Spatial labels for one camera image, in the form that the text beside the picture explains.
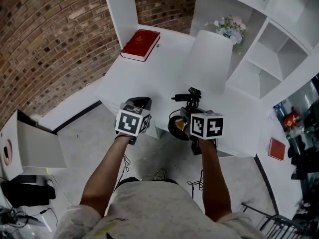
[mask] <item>shoe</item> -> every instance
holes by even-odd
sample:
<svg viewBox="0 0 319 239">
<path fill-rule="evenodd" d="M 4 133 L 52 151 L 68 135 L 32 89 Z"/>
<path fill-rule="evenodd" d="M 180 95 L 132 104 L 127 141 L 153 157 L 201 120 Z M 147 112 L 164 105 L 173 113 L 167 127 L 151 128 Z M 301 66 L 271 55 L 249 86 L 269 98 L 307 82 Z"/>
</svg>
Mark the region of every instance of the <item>shoe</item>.
<svg viewBox="0 0 319 239">
<path fill-rule="evenodd" d="M 166 173 L 163 169 L 156 172 L 153 180 L 164 180 L 166 179 Z"/>
</svg>

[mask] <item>white box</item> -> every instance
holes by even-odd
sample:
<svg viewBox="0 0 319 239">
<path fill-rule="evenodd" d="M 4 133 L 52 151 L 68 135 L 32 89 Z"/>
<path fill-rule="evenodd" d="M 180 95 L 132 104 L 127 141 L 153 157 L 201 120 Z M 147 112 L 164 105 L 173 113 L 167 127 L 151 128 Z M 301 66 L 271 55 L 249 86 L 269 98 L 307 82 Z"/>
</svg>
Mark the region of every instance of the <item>white box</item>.
<svg viewBox="0 0 319 239">
<path fill-rule="evenodd" d="M 19 121 L 17 112 L 0 131 L 0 158 L 7 180 L 66 167 L 58 136 Z"/>
<path fill-rule="evenodd" d="M 224 136 L 225 116 L 215 113 L 191 114 L 190 134 L 201 139 L 215 139 Z"/>
<path fill-rule="evenodd" d="M 115 130 L 132 136 L 138 136 L 148 128 L 151 112 L 132 105 L 121 103 L 116 115 Z"/>
</svg>

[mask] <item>concrete floor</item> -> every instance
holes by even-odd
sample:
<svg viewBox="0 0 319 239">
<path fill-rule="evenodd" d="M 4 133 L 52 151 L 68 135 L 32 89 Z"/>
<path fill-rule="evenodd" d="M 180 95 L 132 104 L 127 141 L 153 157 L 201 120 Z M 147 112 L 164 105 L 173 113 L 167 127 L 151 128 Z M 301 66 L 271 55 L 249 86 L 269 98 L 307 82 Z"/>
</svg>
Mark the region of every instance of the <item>concrete floor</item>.
<svg viewBox="0 0 319 239">
<path fill-rule="evenodd" d="M 111 146 L 115 137 L 114 119 L 114 115 L 105 106 L 100 105 L 59 131 L 58 136 L 67 168 L 53 174 L 57 198 L 51 205 L 58 219 L 68 206 L 79 203 L 88 178 Z M 164 168 L 168 177 L 190 194 L 191 187 L 187 181 L 194 182 L 200 179 L 201 156 L 192 154 L 189 142 L 180 141 L 168 132 L 165 132 L 160 140 L 146 134 L 140 135 L 135 146 L 128 146 L 126 156 L 131 164 L 123 179 L 135 176 L 138 179 L 150 180 L 157 170 Z M 219 160 L 234 212 L 242 210 L 241 203 L 246 202 L 263 212 L 274 214 L 266 185 L 252 157 L 222 157 Z M 202 192 L 197 186 L 194 200 L 203 210 L 201 197 Z M 27 212 L 32 215 L 38 213 L 38 210 L 30 208 Z M 247 213 L 251 215 L 255 225 L 261 222 L 262 216 L 259 214 L 252 211 Z M 52 230 L 46 233 L 46 238 L 51 238 L 55 231 L 55 219 L 49 213 L 45 215 L 49 216 L 47 219 L 50 220 L 48 223 L 51 224 Z"/>
</svg>

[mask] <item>person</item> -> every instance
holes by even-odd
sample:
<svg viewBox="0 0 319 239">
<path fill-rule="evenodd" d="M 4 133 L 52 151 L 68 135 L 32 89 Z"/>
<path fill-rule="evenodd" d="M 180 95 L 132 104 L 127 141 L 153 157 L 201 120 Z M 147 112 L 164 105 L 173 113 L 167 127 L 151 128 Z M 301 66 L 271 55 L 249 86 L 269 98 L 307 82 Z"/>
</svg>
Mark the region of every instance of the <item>person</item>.
<svg viewBox="0 0 319 239">
<path fill-rule="evenodd" d="M 113 193 L 129 141 L 125 134 L 115 139 L 86 183 L 80 205 L 70 207 L 62 217 L 54 239 L 264 238 L 246 214 L 232 213 L 215 145 L 208 140 L 199 140 L 205 214 L 163 172 L 157 173 L 155 181 L 123 180 Z"/>
</svg>

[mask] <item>red notebook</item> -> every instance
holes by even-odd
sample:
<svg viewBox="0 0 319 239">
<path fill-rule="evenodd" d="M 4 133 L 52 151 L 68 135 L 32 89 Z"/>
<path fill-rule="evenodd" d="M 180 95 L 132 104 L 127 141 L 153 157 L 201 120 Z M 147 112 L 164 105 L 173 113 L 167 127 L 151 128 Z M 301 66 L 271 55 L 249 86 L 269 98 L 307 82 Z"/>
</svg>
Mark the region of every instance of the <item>red notebook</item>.
<svg viewBox="0 0 319 239">
<path fill-rule="evenodd" d="M 284 160 L 285 156 L 285 148 L 286 146 L 282 142 L 279 142 L 278 140 L 271 138 L 268 156 L 282 161 Z"/>
<path fill-rule="evenodd" d="M 159 38 L 159 32 L 139 29 L 124 47 L 121 56 L 124 58 L 145 61 Z"/>
</svg>

